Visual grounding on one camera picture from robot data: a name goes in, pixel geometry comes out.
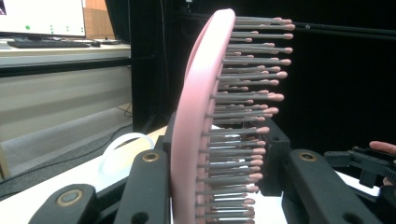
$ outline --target black mechanical device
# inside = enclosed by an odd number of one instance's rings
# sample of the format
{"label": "black mechanical device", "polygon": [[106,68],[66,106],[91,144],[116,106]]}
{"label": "black mechanical device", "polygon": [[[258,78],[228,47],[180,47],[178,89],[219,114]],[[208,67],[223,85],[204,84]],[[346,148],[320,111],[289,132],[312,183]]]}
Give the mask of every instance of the black mechanical device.
{"label": "black mechanical device", "polygon": [[[264,196],[282,196],[288,223],[375,224],[396,220],[396,187],[383,187],[374,197],[349,187],[332,168],[359,167],[361,183],[372,187],[378,175],[394,181],[394,156],[353,148],[327,152],[322,157],[311,150],[292,150],[289,138],[271,119],[245,125],[271,129],[261,136],[267,142],[267,153],[262,167],[264,179],[257,185]],[[165,136],[160,136],[153,150],[136,156],[125,179],[97,194],[87,185],[59,189],[30,223],[170,223],[168,153],[172,130],[171,119]]]}

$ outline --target human hand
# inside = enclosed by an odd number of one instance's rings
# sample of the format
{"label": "human hand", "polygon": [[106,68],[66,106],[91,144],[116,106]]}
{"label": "human hand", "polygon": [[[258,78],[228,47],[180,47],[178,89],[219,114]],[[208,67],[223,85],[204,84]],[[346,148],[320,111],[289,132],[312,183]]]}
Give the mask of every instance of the human hand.
{"label": "human hand", "polygon": [[[370,148],[374,149],[374,150],[378,150],[378,151],[382,151],[388,154],[393,154],[396,155],[396,146],[386,143],[386,142],[379,142],[379,141],[373,141],[370,142]],[[393,185],[392,182],[390,182],[388,180],[387,177],[384,178],[383,180],[384,185]]]}

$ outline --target keyboard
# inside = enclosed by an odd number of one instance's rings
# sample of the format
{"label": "keyboard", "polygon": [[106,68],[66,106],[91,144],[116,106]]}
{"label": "keyboard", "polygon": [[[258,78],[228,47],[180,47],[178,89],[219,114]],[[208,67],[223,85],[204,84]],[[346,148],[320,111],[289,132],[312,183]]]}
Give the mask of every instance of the keyboard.
{"label": "keyboard", "polygon": [[8,41],[11,47],[17,49],[63,49],[63,48],[88,48],[89,45],[72,41]]}

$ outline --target pink hairbrush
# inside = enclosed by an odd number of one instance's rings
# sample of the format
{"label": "pink hairbrush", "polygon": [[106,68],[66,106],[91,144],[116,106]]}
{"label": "pink hairbrush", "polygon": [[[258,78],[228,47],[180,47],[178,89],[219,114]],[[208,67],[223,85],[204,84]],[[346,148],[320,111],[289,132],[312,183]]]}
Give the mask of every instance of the pink hairbrush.
{"label": "pink hairbrush", "polygon": [[255,58],[250,53],[291,53],[291,48],[253,40],[291,39],[292,35],[246,29],[292,30],[294,25],[280,18],[236,18],[231,9],[224,9],[209,19],[198,36],[187,64],[172,139],[176,224],[254,223],[250,206],[254,201],[246,196],[259,190],[254,183],[262,179],[265,142],[256,135],[269,129],[244,128],[242,123],[277,113],[277,108],[255,102],[282,101],[284,97],[249,88],[277,85],[278,79],[287,76],[279,66],[289,65],[290,60]]}

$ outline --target computer mouse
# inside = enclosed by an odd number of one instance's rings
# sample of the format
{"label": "computer mouse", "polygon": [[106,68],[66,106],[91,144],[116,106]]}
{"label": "computer mouse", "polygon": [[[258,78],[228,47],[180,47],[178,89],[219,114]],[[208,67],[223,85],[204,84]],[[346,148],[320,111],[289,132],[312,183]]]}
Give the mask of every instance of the computer mouse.
{"label": "computer mouse", "polygon": [[100,42],[99,42],[99,41],[92,41],[92,42],[91,42],[91,47],[100,48]]}

